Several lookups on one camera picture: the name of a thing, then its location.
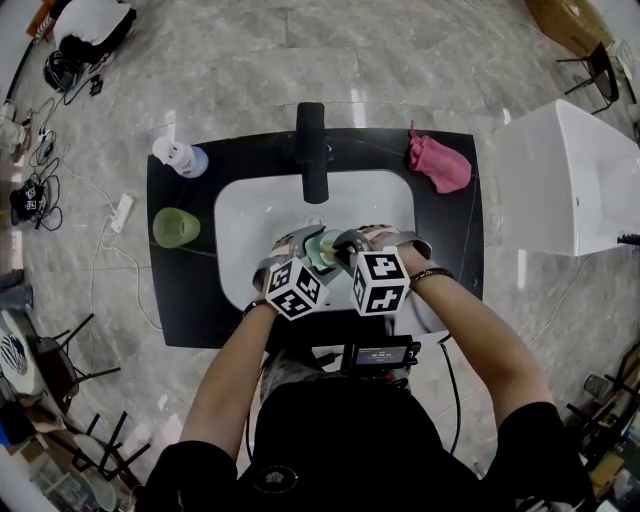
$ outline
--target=black faucet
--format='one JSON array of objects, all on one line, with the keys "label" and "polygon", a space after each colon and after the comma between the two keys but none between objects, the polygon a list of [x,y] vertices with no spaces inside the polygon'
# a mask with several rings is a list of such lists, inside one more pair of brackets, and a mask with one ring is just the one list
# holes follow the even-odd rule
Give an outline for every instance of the black faucet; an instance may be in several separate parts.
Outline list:
[{"label": "black faucet", "polygon": [[304,200],[310,204],[324,203],[329,199],[329,185],[322,103],[298,105],[293,156],[300,165]]}]

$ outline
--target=pink cloth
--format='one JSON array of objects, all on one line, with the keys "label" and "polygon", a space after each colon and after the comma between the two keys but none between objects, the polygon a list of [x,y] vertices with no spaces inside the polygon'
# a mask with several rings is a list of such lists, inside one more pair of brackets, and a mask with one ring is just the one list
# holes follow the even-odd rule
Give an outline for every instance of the pink cloth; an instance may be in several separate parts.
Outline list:
[{"label": "pink cloth", "polygon": [[409,130],[411,137],[412,171],[425,173],[439,194],[449,194],[466,187],[471,181],[471,164],[457,151],[443,146],[431,137],[418,137],[413,129]]}]

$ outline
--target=bracelet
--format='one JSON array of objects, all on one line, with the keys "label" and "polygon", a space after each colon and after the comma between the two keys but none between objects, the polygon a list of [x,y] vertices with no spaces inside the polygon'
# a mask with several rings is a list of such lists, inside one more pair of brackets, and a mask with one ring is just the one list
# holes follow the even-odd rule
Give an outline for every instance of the bracelet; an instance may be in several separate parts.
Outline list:
[{"label": "bracelet", "polygon": [[244,318],[245,316],[247,316],[249,314],[249,312],[253,309],[256,308],[258,306],[262,306],[264,304],[269,304],[269,302],[267,301],[267,299],[256,299],[253,302],[250,302],[249,305],[244,308],[244,311],[242,312],[242,318]]},{"label": "bracelet", "polygon": [[453,279],[454,281],[456,280],[453,274],[449,272],[446,268],[441,268],[441,267],[428,268],[426,270],[423,270],[422,272],[418,272],[417,274],[411,276],[410,278],[411,283],[409,284],[409,286],[413,287],[413,285],[416,284],[418,281],[420,281],[420,279],[422,279],[423,277],[429,277],[429,276],[447,276]]}]

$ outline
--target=gray tile floor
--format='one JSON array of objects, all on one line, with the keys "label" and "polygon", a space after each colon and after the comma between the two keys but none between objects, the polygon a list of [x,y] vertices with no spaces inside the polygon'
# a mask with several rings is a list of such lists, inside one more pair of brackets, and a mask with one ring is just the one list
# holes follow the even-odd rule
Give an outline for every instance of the gray tile floor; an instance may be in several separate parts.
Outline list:
[{"label": "gray tile floor", "polygon": [[[50,127],[60,151],[69,145],[65,161],[73,172],[91,177],[114,202],[123,192],[136,195],[127,229],[105,237],[105,244],[139,263],[142,307],[154,322],[145,204],[146,155],[154,138],[175,133],[196,143],[290,130],[296,103],[322,101],[329,127],[406,128],[413,119],[417,128],[474,135],[485,216],[484,300],[529,344],[560,408],[580,402],[585,377],[610,371],[635,339],[640,290],[631,249],[587,259],[501,246],[492,133],[560,97],[584,73],[579,65],[555,63],[569,53],[539,32],[524,2],[132,1],[136,34],[104,70],[102,93],[61,106]],[[39,46],[27,63],[16,94],[22,114],[52,95],[41,71],[52,50]],[[587,92],[572,96],[588,110],[597,99]],[[601,117],[630,133],[622,106]],[[0,178],[16,170],[4,166]],[[35,288],[33,318],[41,334],[54,334],[85,317],[95,266],[95,340],[83,333],[71,357],[80,367],[118,363],[123,371],[83,385],[70,417],[87,426],[99,412],[111,428],[126,409],[132,421],[125,449],[152,439],[152,450],[135,464],[144,479],[162,448],[177,439],[215,352],[164,345],[138,310],[136,268],[127,258],[99,248],[92,264],[108,201],[66,169],[59,175],[62,228],[13,235]],[[464,399],[457,456],[486,467],[496,447],[491,401],[453,344],[451,353]],[[420,359],[411,376],[414,393],[450,443],[455,408],[442,354],[429,345]]]}]

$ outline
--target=sink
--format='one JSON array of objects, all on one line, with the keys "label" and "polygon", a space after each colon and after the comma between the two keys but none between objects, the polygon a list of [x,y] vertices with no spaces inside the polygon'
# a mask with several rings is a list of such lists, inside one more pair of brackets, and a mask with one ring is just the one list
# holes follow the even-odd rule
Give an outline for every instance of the sink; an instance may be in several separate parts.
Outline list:
[{"label": "sink", "polygon": [[[303,199],[299,174],[234,181],[214,206],[218,267],[222,289],[239,310],[255,299],[251,279],[276,240],[312,224],[346,230],[367,224],[390,224],[413,231],[413,194],[409,185],[387,170],[328,174],[329,199],[309,204]],[[353,309],[352,280],[341,272],[328,286],[320,311]]]}]

